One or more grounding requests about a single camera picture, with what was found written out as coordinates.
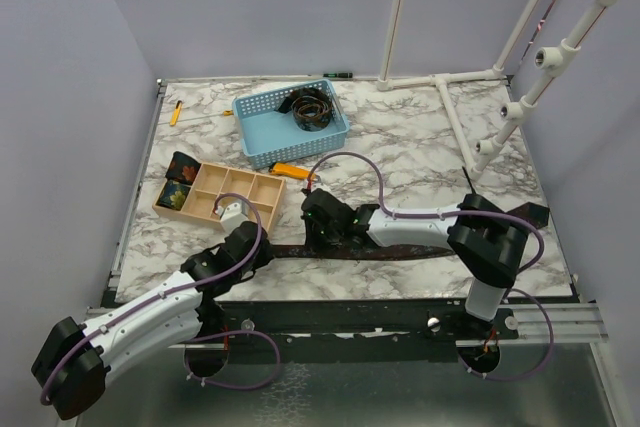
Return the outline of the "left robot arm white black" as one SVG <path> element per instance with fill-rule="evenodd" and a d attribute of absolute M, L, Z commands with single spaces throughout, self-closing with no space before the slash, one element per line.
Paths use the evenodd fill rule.
<path fill-rule="evenodd" d="M 91 407 L 106 387 L 165 347 L 227 332 L 217 297 L 272 258 L 264 228 L 245 221 L 224 241 L 187 258 L 180 269 L 137 299 L 100 317 L 67 316 L 50 330 L 31 373 L 40 401 L 68 420 Z"/>

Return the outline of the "brown blue floral tie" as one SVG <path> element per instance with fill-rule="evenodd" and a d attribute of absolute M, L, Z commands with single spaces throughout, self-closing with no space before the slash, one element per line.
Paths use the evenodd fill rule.
<path fill-rule="evenodd" d="M 528 221 L 537 229 L 549 224 L 550 209 L 541 204 L 526 202 L 507 214 Z M 273 244 L 273 255 L 278 259 L 329 259 L 349 261 L 409 261 L 450 257 L 454 252 L 442 247 L 396 245 L 390 247 L 327 247 Z"/>

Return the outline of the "wooden compartment tray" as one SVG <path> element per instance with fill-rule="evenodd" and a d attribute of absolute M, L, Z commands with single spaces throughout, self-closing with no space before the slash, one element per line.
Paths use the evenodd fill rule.
<path fill-rule="evenodd" d="M 215 208 L 238 201 L 235 196 L 239 194 L 257 209 L 256 213 L 247 212 L 249 219 L 253 221 L 258 215 L 262 227 L 271 232 L 286 192 L 286 182 L 278 177 L 211 163 L 201 163 L 197 177 L 190 186 L 190 193 L 180 211 L 156 205 L 161 189 L 152 209 L 171 220 L 220 230 L 222 227 L 219 217 L 214 213 Z"/>

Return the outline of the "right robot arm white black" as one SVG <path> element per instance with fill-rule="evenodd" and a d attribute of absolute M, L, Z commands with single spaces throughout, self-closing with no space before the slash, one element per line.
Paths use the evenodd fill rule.
<path fill-rule="evenodd" d="M 318 256 L 349 260 L 457 255 L 473 276 L 459 314 L 461 330 L 481 338 L 496 323 L 502 298 L 514 285 L 528 241 L 527 224 L 478 194 L 440 210 L 377 204 L 352 208 L 323 190 L 306 189 L 301 205 L 305 246 Z"/>

